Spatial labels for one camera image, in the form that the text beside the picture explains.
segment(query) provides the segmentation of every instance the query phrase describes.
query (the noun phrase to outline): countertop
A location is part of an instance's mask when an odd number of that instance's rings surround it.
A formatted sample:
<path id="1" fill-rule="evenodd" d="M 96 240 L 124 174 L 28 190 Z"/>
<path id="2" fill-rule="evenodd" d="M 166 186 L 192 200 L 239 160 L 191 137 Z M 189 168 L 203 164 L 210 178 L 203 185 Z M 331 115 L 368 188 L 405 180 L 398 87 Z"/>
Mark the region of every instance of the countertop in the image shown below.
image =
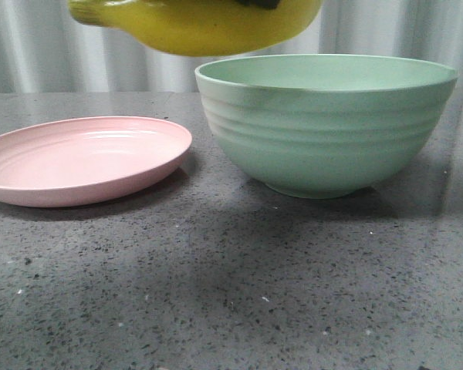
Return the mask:
<path id="1" fill-rule="evenodd" d="M 0 203 L 0 370 L 463 370 L 463 89 L 395 177 L 287 197 L 216 146 L 197 93 L 0 94 L 0 133 L 80 116 L 186 126 L 146 190 Z"/>

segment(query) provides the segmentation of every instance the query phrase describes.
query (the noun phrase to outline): white curtain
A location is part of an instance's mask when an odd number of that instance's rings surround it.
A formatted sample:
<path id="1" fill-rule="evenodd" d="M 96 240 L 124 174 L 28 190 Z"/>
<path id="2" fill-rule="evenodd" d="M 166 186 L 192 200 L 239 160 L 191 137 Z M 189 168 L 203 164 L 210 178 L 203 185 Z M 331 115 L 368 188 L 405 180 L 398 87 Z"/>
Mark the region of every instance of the white curtain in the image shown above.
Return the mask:
<path id="1" fill-rule="evenodd" d="M 278 53 L 431 60 L 457 68 L 463 86 L 463 0 L 324 0 L 301 35 L 249 54 Z M 66 0 L 0 0 L 0 93 L 190 92 L 194 68 L 210 60 L 164 54 L 120 30 L 78 24 Z"/>

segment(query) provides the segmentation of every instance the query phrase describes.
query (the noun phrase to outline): plate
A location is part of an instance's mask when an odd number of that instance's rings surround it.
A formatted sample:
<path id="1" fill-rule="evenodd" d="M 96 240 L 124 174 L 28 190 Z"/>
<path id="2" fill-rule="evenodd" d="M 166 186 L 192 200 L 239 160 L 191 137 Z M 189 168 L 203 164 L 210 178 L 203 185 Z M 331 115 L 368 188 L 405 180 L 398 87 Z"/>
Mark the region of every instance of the plate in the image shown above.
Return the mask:
<path id="1" fill-rule="evenodd" d="M 0 201 L 71 207 L 135 193 L 174 172 L 191 133 L 163 119 L 67 119 L 0 136 Z"/>

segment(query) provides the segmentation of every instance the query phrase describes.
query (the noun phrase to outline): yellow banana-shaped container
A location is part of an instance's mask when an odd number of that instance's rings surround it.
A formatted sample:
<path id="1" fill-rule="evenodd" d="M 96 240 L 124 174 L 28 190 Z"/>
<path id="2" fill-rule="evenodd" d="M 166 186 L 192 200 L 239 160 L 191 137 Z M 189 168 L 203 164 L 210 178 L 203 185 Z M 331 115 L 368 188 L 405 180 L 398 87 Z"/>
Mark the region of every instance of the yellow banana-shaped container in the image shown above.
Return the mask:
<path id="1" fill-rule="evenodd" d="M 114 27 L 181 56 L 226 56 L 298 35 L 322 0 L 68 0 L 78 22 Z"/>

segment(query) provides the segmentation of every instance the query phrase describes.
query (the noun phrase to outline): green bowl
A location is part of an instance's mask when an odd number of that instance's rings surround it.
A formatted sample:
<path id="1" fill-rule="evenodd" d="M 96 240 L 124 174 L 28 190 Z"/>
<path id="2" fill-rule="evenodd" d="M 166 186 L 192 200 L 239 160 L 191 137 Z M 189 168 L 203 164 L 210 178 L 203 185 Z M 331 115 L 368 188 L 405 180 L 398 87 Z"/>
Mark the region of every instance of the green bowl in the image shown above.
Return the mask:
<path id="1" fill-rule="evenodd" d="M 368 55 L 267 55 L 195 70 L 210 129 L 250 177 L 333 198 L 391 177 L 427 142 L 453 68 Z"/>

